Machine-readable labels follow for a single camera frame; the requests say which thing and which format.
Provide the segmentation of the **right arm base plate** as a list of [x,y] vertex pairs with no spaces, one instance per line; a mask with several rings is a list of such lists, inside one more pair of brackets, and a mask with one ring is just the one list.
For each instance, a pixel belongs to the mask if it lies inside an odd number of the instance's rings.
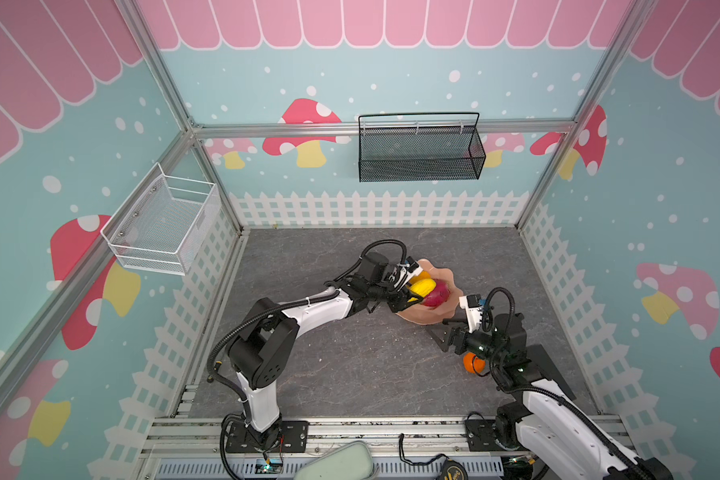
[[470,452],[509,452],[496,437],[494,421],[480,416],[468,416],[464,419],[466,440]]

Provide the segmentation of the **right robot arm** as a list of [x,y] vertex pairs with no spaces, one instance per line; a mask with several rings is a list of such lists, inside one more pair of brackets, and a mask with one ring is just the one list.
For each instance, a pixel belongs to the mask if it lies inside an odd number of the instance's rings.
[[544,347],[527,343],[522,320],[519,313],[501,314],[486,325],[452,319],[427,327],[442,351],[483,361],[476,374],[513,397],[491,423],[465,422],[474,449],[493,442],[496,449],[527,450],[561,479],[671,479],[660,460],[640,457],[574,404]]

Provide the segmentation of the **pink scalloped fruit bowl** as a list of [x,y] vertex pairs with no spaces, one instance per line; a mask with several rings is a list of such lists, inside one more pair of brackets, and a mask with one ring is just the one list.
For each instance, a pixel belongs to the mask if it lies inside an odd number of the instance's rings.
[[421,304],[411,306],[398,312],[397,315],[417,325],[432,325],[452,318],[459,308],[459,298],[464,295],[455,283],[453,271],[435,267],[427,259],[420,259],[418,263],[423,271],[414,278],[414,282],[431,279],[435,283],[435,288]]

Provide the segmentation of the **yellow lemon fruit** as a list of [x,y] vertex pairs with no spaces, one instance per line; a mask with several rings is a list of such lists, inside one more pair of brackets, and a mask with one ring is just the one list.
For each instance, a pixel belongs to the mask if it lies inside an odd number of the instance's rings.
[[437,283],[435,280],[431,278],[425,278],[415,282],[410,287],[410,291],[419,297],[426,298],[431,292],[436,289],[436,287]]

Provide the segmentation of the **pink dragon fruit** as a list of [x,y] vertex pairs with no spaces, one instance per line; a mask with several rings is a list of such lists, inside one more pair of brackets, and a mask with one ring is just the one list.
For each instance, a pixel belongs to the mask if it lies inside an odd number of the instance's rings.
[[437,308],[448,301],[450,290],[445,281],[436,279],[436,289],[424,298],[422,304],[428,308]]

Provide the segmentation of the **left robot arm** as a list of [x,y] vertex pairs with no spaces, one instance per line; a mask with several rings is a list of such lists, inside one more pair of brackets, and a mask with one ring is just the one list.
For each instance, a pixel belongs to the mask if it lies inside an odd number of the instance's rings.
[[318,294],[283,303],[262,298],[212,347],[206,359],[207,376],[237,395],[242,421],[250,432],[269,433],[282,421],[276,381],[297,339],[380,304],[400,312],[422,303],[423,296],[410,287],[410,280],[422,272],[408,255],[392,262],[367,249]]

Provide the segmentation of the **orange tangerine fruit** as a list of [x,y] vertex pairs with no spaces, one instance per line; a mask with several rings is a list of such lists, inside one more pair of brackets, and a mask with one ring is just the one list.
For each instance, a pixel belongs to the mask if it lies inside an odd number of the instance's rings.
[[475,375],[482,375],[486,369],[486,361],[471,352],[464,355],[463,365],[468,373]]

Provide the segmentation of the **orange yellow mango fruit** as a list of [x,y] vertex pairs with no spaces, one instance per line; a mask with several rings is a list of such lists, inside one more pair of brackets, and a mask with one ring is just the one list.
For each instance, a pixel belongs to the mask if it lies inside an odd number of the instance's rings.
[[424,280],[424,279],[431,279],[431,275],[430,275],[430,273],[429,273],[428,271],[422,271],[419,275],[417,275],[416,277],[412,278],[412,281],[413,281],[414,283],[416,283],[416,282],[418,282],[418,281],[420,281],[420,280]]

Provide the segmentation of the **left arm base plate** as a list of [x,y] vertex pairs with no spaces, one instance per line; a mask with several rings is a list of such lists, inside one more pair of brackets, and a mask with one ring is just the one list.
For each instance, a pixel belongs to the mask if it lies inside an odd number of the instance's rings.
[[224,451],[229,454],[305,453],[310,423],[279,420],[264,432],[233,420],[227,428]]

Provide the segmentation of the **pale green padded object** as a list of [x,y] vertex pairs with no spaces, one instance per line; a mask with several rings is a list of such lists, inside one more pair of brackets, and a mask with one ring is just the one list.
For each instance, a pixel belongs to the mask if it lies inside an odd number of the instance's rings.
[[369,447],[362,441],[344,445],[317,458],[294,475],[295,480],[375,479],[376,467]]

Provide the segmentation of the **black yellow tape measure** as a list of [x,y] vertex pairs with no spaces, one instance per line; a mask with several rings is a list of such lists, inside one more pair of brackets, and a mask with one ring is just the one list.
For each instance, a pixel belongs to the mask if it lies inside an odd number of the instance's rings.
[[466,468],[456,460],[447,458],[442,463],[437,480],[468,480]]

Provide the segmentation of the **black mesh wall basket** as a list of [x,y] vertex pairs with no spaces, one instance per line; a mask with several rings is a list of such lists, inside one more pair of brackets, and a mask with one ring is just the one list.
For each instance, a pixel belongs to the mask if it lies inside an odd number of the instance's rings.
[[361,182],[477,180],[487,157],[476,112],[360,115]]

